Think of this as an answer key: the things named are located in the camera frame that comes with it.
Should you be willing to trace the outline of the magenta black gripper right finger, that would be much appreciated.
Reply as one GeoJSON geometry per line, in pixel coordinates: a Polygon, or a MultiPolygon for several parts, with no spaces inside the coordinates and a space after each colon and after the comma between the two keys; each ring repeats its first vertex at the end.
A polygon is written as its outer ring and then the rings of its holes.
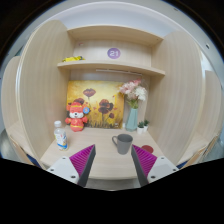
{"type": "Polygon", "coordinates": [[[156,157],[136,145],[132,145],[131,155],[141,187],[178,171],[165,156],[156,157]]]}

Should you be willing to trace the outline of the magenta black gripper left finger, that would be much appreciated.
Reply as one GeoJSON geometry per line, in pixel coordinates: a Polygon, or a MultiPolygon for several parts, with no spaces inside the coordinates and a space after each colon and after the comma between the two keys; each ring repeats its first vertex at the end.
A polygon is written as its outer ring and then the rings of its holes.
{"type": "Polygon", "coordinates": [[[70,157],[61,157],[47,171],[78,186],[85,187],[95,155],[95,145],[91,145],[70,157]]]}

